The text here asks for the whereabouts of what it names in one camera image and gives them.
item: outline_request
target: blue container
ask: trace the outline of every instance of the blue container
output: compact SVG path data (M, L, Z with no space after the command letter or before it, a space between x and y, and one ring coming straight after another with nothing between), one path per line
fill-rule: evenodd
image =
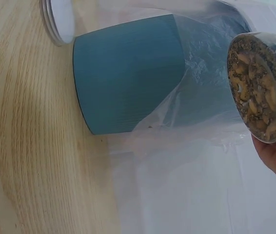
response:
M82 35L74 44L73 65L81 111L95 135L132 131L185 70L173 15Z

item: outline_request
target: jar of nuts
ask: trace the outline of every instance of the jar of nuts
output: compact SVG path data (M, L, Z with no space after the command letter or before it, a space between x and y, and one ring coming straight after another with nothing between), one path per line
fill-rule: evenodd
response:
M227 69L244 123L260 141L276 143L276 34L236 36L230 44Z

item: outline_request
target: plastic bag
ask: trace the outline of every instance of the plastic bag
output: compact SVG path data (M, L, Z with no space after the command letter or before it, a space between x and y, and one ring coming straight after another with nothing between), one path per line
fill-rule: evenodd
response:
M227 148L247 134L234 105L226 71L227 50L238 34L250 32L247 21L218 1L184 1L173 7L185 56L184 77L162 104L141 121L125 146L137 155L178 148L203 138Z
M175 13L187 69L132 133L110 136L122 233L275 233L276 176L256 155L225 63L236 34L276 27L269 17L276 8L254 1L232 2L238 11L213 1L155 3Z

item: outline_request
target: wooden table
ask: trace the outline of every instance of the wooden table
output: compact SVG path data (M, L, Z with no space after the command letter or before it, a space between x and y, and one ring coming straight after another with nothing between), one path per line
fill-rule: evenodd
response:
M119 234L105 137L82 118L72 45L38 0L0 0L0 234Z

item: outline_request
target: metal lid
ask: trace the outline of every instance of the metal lid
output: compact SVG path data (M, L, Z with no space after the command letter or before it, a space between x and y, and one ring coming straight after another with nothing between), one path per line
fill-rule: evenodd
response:
M57 46L70 43L74 38L74 14L70 0L40 0L45 29Z

